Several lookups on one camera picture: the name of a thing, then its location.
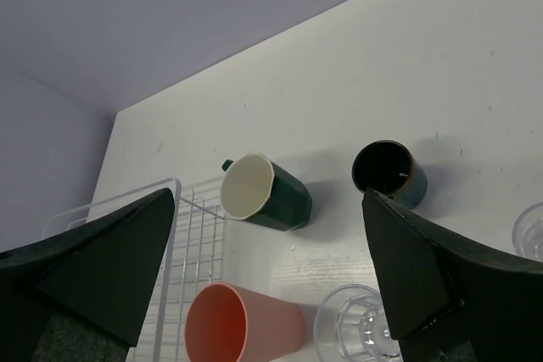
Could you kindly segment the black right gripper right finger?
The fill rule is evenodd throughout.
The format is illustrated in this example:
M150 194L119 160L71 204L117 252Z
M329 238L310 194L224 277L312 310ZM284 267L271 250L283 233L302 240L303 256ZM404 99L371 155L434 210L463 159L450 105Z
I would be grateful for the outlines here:
M405 361L540 361L542 264L475 242L368 189L367 243Z

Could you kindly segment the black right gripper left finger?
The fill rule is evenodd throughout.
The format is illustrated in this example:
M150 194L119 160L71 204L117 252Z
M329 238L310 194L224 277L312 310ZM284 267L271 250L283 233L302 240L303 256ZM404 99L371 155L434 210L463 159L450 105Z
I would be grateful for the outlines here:
M170 238L168 188L1 254L3 361L124 361Z

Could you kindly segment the large clear glass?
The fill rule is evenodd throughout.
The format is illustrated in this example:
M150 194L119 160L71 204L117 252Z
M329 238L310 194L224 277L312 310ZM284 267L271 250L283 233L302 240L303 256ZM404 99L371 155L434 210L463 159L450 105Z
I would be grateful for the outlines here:
M402 360L380 293L363 285L337 287L323 299L314 319L313 342L322 362Z

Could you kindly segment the pink plastic tumbler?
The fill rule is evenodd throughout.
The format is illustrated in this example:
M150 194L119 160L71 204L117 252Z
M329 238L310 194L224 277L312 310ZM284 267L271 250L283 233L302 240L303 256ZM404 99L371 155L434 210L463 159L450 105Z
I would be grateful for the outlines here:
M194 298L184 328L190 361L273 361L305 342L297 304L224 282Z

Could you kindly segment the dark green ceramic mug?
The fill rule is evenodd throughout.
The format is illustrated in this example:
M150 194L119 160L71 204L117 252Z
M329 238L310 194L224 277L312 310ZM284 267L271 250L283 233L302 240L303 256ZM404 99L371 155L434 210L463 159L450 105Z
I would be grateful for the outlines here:
M275 231L293 231L309 223L312 197L308 189L264 155L227 159L221 169L219 198L230 219Z

